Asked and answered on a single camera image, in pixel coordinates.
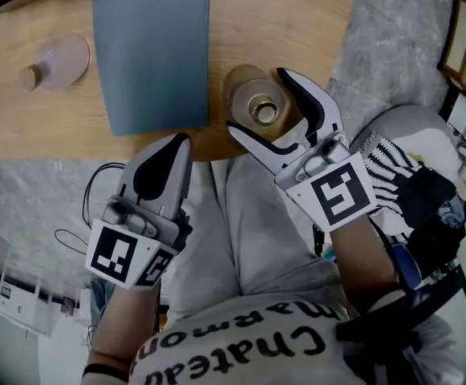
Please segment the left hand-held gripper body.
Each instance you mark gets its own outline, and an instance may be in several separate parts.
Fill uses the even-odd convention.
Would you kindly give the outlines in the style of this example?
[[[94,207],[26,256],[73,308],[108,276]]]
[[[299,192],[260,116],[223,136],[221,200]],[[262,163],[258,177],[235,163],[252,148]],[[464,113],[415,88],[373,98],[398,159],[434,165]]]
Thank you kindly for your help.
[[[192,232],[180,209],[172,220],[117,195],[93,220],[85,267],[127,290],[154,290]]]

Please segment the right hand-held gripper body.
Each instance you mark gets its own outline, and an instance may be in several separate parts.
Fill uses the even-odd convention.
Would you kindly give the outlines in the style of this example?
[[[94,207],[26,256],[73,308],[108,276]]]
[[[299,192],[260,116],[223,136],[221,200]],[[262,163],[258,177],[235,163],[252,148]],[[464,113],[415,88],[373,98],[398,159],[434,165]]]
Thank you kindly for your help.
[[[275,184],[324,233],[370,212],[375,192],[360,153],[335,132],[275,176]]]

